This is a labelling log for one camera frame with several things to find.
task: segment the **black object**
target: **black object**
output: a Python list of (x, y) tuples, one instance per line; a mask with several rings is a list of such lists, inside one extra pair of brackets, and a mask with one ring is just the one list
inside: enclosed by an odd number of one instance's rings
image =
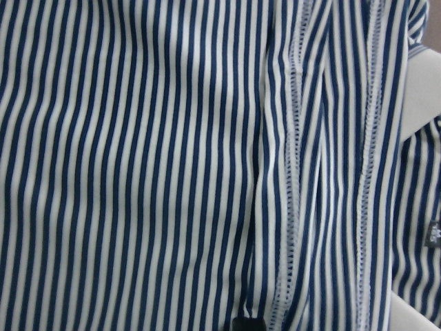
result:
[(249, 319), (247, 317), (236, 317), (233, 319), (233, 331), (266, 331), (264, 319)]

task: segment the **brown background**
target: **brown background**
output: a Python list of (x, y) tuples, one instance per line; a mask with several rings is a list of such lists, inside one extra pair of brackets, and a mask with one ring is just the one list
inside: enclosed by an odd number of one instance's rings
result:
[(429, 24), (423, 43), (441, 52), (441, 0), (429, 1)]

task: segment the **clothing label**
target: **clothing label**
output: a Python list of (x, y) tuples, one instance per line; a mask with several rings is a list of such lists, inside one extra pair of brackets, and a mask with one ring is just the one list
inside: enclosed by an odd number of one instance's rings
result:
[(441, 248), (441, 219), (430, 221), (425, 245), (432, 248)]

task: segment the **striped fabric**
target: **striped fabric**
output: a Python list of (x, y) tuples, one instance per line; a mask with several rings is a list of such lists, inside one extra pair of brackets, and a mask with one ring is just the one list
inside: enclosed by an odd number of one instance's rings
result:
[(0, 0), (0, 327), (386, 330), (423, 0)]
[(441, 328), (441, 250), (425, 245), (441, 220), (441, 115), (402, 143), (393, 218), (393, 291)]

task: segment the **gray tag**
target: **gray tag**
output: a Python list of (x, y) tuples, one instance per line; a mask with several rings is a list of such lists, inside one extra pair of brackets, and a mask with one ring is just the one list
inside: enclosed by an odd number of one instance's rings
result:
[(441, 220), (431, 220), (427, 229), (426, 242), (427, 247), (441, 248)]

